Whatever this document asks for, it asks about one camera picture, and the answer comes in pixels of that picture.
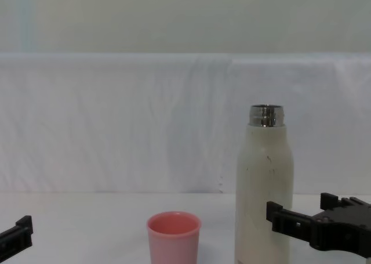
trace black robotic claw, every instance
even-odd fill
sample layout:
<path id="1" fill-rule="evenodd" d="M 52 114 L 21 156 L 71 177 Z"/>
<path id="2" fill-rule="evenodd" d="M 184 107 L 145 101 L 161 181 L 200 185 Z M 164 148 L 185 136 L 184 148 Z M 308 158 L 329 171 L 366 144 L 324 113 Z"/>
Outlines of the black robotic claw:
<path id="1" fill-rule="evenodd" d="M 31 216 L 24 216 L 16 222 L 15 227 L 0 233 L 0 262 L 32 246 L 33 232 Z"/>
<path id="2" fill-rule="evenodd" d="M 355 197 L 321 194 L 323 212 L 307 216 L 267 203 L 267 220 L 272 230 L 309 242 L 320 251 L 348 251 L 371 257 L 371 204 Z"/>

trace pink cup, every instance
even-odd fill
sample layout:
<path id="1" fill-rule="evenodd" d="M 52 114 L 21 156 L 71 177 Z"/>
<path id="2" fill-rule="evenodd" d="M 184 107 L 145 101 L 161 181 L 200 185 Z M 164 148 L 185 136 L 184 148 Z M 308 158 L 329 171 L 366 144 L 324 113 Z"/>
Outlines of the pink cup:
<path id="1" fill-rule="evenodd" d="M 197 264 L 201 221 L 186 212 L 164 212 L 147 222 L 152 264 Z"/>

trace metal bottle neck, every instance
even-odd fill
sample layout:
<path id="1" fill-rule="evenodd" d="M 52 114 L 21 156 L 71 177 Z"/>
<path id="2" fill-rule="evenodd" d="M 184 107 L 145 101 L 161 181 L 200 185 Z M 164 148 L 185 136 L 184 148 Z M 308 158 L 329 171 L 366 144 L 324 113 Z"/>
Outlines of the metal bottle neck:
<path id="1" fill-rule="evenodd" d="M 283 107 L 273 104 L 257 104 L 250 108 L 250 126 L 278 127 L 284 126 Z"/>

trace white tabletop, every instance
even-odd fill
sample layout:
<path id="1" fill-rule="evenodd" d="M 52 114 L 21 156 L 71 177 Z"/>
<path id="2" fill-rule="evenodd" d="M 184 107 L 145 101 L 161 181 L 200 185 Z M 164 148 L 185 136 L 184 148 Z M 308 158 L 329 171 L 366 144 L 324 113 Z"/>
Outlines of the white tabletop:
<path id="1" fill-rule="evenodd" d="M 370 201 L 371 197 L 360 197 Z M 233 264 L 232 194 L 1 194 L 0 230 L 32 215 L 33 247 L 8 264 L 149 264 L 145 223 L 168 210 L 193 212 L 203 221 L 199 264 Z M 313 215 L 319 196 L 295 196 L 294 210 Z M 365 263 L 346 252 L 319 252 L 292 241 L 292 264 Z"/>

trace white bottle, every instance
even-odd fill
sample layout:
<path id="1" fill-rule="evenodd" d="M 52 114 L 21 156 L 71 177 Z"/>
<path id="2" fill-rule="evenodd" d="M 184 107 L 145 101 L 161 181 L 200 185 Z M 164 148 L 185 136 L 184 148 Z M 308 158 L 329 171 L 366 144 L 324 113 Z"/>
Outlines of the white bottle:
<path id="1" fill-rule="evenodd" d="M 235 264 L 289 264 L 289 237 L 272 232 L 267 201 L 292 207 L 293 158 L 283 108 L 250 109 L 246 142 L 238 158 Z"/>

